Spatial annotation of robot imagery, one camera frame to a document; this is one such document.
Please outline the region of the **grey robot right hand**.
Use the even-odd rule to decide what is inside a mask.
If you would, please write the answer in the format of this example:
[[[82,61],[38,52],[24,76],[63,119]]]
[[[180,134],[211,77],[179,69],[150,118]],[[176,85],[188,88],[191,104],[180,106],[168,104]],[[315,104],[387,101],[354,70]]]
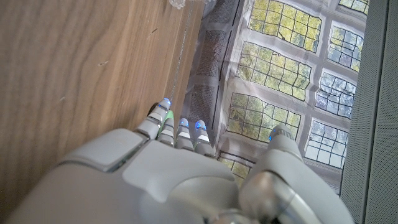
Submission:
[[[238,184],[215,159],[203,121],[175,125],[170,101],[135,130],[114,129],[67,154],[8,223],[352,223],[303,161],[283,124]]]

